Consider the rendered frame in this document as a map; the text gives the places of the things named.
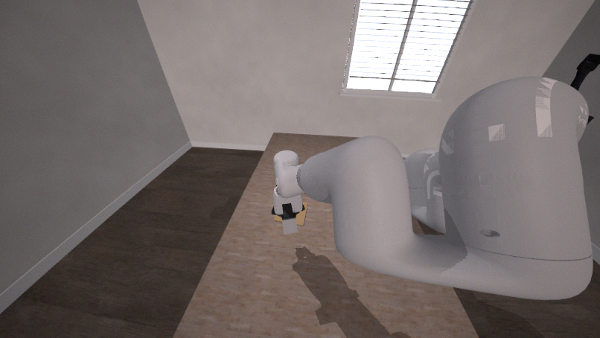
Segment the tan flat mat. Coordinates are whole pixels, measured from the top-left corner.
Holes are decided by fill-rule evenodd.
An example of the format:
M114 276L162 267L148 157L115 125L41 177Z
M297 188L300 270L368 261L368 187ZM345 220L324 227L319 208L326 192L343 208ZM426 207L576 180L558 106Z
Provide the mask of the tan flat mat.
M303 226L304 225L304 219L305 219L305 215L306 215L306 211L307 211L307 204L306 202L302 202L302 204L304 205L305 210L300 211L297 215L296 215L296 222L297 225ZM278 222L282 222L281 217L279 217L278 215L275 215L274 221L278 221Z

